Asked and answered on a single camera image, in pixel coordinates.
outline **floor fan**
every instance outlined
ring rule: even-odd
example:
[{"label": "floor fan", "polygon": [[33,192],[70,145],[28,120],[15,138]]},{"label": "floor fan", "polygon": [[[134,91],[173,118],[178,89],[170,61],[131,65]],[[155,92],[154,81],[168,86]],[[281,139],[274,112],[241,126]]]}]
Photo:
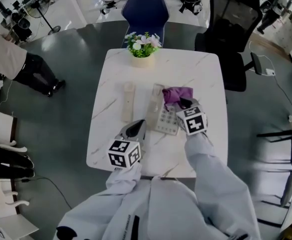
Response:
[{"label": "floor fan", "polygon": [[50,0],[31,0],[27,3],[27,6],[25,6],[29,16],[36,19],[43,18],[46,21],[47,25],[50,27],[48,35],[60,31],[60,26],[52,27],[44,16],[48,11],[49,2]]}]

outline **person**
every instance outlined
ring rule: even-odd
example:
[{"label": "person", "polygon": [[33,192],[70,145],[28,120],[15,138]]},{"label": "person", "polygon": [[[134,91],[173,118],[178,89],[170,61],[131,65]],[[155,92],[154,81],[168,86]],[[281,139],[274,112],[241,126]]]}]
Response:
[{"label": "person", "polygon": [[187,136],[185,152],[197,174],[194,192],[177,180],[141,180],[138,162],[117,168],[107,190],[65,214],[54,240],[260,240],[247,185],[206,134]]},{"label": "person", "polygon": [[257,31],[264,34],[264,30],[280,18],[283,10],[287,8],[287,4],[288,0],[278,0],[277,4],[267,11],[266,15],[262,19],[261,25],[257,28]]},{"label": "person", "polygon": [[0,25],[0,74],[48,97],[65,85],[64,80],[55,77],[42,57],[27,52],[9,40],[9,31]]}]

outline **white flower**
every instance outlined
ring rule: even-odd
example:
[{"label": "white flower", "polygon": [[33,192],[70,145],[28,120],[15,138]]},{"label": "white flower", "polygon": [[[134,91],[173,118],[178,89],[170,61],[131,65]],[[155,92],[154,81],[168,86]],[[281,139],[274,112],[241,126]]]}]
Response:
[{"label": "white flower", "polygon": [[134,50],[140,50],[141,49],[141,45],[139,44],[139,43],[134,43],[133,45],[132,45],[132,48],[134,49]]},{"label": "white flower", "polygon": [[159,40],[154,35],[148,38],[143,35],[141,40],[137,40],[136,43],[139,43],[140,45],[151,44],[154,48],[161,47]]},{"label": "white flower", "polygon": [[149,43],[151,43],[154,48],[161,47],[159,40],[154,35],[151,35],[147,40],[149,40]]},{"label": "white flower", "polygon": [[136,32],[132,32],[130,34],[125,35],[125,39],[131,38],[134,34],[136,34]]},{"label": "white flower", "polygon": [[141,36],[141,39],[140,40],[137,40],[136,43],[139,43],[140,45],[146,45],[146,44],[149,44],[150,41],[148,40],[149,38],[146,38],[145,35],[142,35]]}]

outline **phone keypad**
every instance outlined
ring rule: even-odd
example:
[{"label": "phone keypad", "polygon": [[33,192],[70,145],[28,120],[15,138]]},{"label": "phone keypad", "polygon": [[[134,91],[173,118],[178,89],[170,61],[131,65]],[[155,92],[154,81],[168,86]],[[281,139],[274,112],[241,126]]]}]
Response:
[{"label": "phone keypad", "polygon": [[178,133],[178,122],[175,112],[175,107],[173,105],[167,106],[168,111],[165,109],[164,105],[161,107],[159,112],[158,122],[156,130],[161,133],[176,135]]}]

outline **marble table top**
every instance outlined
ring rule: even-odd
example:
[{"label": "marble table top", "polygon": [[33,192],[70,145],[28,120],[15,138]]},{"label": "marble table top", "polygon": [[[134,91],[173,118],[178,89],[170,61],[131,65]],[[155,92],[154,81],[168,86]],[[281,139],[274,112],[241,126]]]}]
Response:
[{"label": "marble table top", "polygon": [[[160,49],[154,53],[153,68],[131,66],[131,54],[126,49],[108,51],[101,72],[90,124],[87,165],[113,171],[106,149],[126,123],[121,121],[124,84],[136,85],[133,120],[144,119],[155,83],[166,86],[187,86],[194,89],[194,98],[203,106],[208,117],[207,135],[214,144],[216,155],[227,164],[228,121],[224,84],[219,59],[215,54]],[[144,176],[161,175],[169,178],[194,178],[194,170],[185,156],[186,134],[177,136],[147,131],[141,163]]]}]

